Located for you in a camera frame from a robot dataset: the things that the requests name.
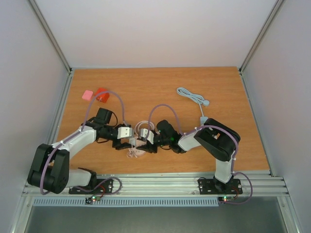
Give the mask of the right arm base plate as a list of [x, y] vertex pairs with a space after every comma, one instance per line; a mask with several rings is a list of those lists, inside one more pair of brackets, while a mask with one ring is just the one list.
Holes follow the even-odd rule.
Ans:
[[200, 177], [197, 182], [201, 195], [234, 195], [243, 193], [240, 179], [233, 177], [227, 183], [223, 183], [215, 177], [212, 179]]

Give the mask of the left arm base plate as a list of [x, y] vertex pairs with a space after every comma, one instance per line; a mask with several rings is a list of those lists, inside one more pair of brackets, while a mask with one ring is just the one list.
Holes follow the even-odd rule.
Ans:
[[113, 179], [97, 179], [95, 182], [88, 184], [87, 186], [75, 186], [69, 189], [71, 195], [99, 195], [99, 194], [111, 194], [113, 188]]

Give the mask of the round pink power socket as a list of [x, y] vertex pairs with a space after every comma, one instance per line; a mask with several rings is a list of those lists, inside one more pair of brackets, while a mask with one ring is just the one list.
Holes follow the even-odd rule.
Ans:
[[145, 142], [138, 140], [138, 137], [130, 139], [131, 148], [128, 151], [127, 156], [129, 158], [139, 158], [143, 156], [146, 152], [139, 149], [140, 146], [145, 145]]

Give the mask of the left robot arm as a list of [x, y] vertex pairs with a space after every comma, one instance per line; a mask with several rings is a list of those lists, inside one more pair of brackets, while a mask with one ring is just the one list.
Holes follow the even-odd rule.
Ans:
[[49, 192], [59, 194], [65, 188], [76, 188], [85, 193], [93, 193], [99, 187], [96, 172], [86, 169], [70, 169], [70, 160], [86, 146], [103, 141], [111, 141], [116, 150], [129, 149], [131, 144], [122, 142], [134, 136], [131, 125], [111, 126], [114, 113], [100, 108], [96, 116], [84, 122], [78, 130], [51, 145], [37, 147], [27, 177], [28, 184], [36, 186], [45, 195]]

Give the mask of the pink square plug adapter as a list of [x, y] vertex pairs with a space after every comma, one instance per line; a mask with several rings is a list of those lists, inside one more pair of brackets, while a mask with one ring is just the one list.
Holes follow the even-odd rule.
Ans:
[[83, 95], [82, 95], [82, 99], [86, 100], [86, 101], [91, 101], [92, 98], [93, 98], [93, 91], [85, 90]]

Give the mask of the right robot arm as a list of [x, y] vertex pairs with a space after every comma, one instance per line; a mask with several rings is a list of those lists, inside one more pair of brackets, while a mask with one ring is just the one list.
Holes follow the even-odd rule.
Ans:
[[173, 152], [186, 153], [193, 148], [203, 147], [216, 159], [216, 170], [212, 179], [212, 188], [217, 194], [226, 192], [232, 186], [234, 160], [241, 140], [240, 135], [208, 118], [203, 125], [193, 131], [181, 134], [166, 120], [160, 121], [154, 130], [141, 129], [139, 139], [145, 141], [138, 147], [148, 153], [157, 153], [157, 149], [168, 146]]

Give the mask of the orange cube socket adapter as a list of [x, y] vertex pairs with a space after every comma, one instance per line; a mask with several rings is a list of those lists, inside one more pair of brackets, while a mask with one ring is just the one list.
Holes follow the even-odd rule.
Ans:
[[110, 94], [107, 92], [107, 89], [100, 87], [97, 89], [94, 96], [98, 102], [106, 103], [110, 97]]

